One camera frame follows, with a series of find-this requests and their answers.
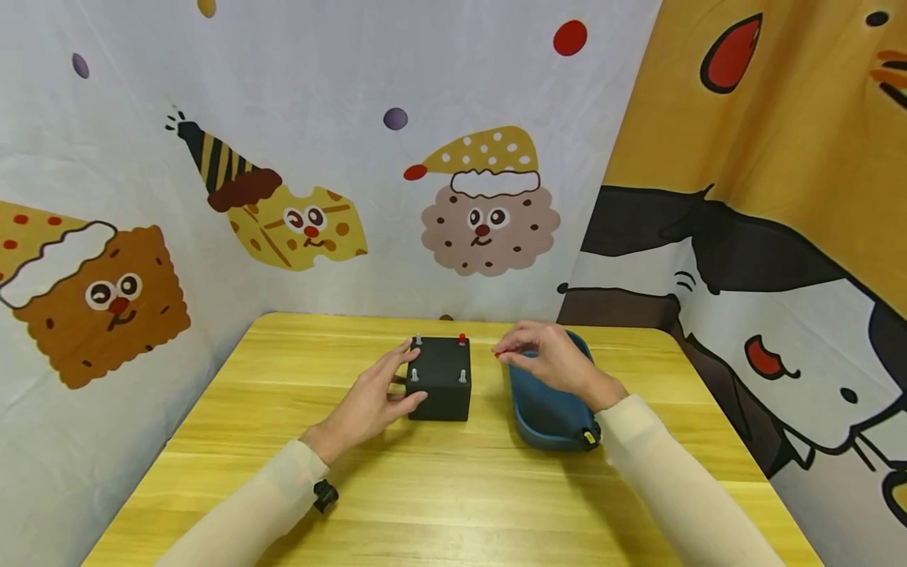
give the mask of red tongue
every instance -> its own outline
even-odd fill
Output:
[[[761,27],[762,15],[757,14],[727,28],[715,41],[699,72],[710,91],[727,94],[740,83],[756,51]]]
[[[746,342],[746,358],[756,372],[763,376],[778,376],[784,372],[781,357],[766,350],[762,344],[762,336],[756,335]]]

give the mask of black cube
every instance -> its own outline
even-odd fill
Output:
[[[428,392],[428,399],[409,415],[424,421],[466,421],[473,391],[469,339],[413,337],[410,347],[421,348],[419,358],[406,369],[406,395]]]

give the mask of blue pouch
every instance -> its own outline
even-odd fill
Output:
[[[592,353],[578,335],[567,331],[577,348],[592,360]],[[538,353],[528,351],[527,357]],[[599,446],[601,431],[595,416],[573,394],[545,386],[541,380],[508,365],[511,375],[513,409],[520,437],[527,445],[543,451],[591,451]]]

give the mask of left hand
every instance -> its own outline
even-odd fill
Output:
[[[403,415],[412,413],[427,397],[426,392],[414,392],[404,397],[390,394],[392,382],[403,381],[397,369],[419,357],[419,349],[407,350],[411,338],[379,358],[346,393],[346,397],[323,422],[309,427],[299,441],[331,466],[340,456],[360,443],[384,431]]]

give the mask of purple dot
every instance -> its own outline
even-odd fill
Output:
[[[409,122],[409,116],[402,108],[392,108],[385,112],[385,126],[391,130],[403,130],[407,122]]]
[[[75,74],[83,79],[88,78],[88,63],[86,63],[84,58],[79,54],[73,54],[73,69],[75,70]]]

